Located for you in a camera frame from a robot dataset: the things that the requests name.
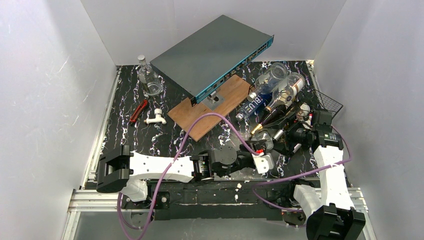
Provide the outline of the clear gold label liquor bottle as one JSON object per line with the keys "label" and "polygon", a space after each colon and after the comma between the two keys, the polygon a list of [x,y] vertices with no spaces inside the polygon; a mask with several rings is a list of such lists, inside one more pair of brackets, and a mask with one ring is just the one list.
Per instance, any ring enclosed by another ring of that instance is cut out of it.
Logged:
{"label": "clear gold label liquor bottle", "polygon": [[271,150],[274,147],[273,138],[266,129],[256,132],[252,137],[253,141],[264,141],[267,150]]}

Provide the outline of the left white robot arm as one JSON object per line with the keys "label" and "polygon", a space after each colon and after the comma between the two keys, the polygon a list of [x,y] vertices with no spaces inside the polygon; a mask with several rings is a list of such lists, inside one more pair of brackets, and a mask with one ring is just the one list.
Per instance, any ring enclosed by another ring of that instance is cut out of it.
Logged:
{"label": "left white robot arm", "polygon": [[202,182],[229,176],[244,168],[264,174],[274,167],[270,154],[263,149],[257,154],[235,150],[231,146],[209,149],[197,155],[172,157],[149,156],[121,145],[101,156],[97,164],[96,191],[102,194],[121,193],[133,202],[148,198],[148,180]]}

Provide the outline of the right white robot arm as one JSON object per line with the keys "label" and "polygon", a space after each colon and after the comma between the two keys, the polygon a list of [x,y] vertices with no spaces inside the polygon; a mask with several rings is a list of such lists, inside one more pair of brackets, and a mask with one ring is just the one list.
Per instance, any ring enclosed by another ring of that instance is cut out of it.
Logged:
{"label": "right white robot arm", "polygon": [[332,113],[325,110],[290,110],[270,124],[279,132],[274,150],[292,153],[295,145],[310,147],[316,160],[321,195],[299,177],[292,177],[292,195],[303,210],[306,237],[309,240],[356,240],[366,217],[355,209],[345,179],[343,137],[332,126]]}

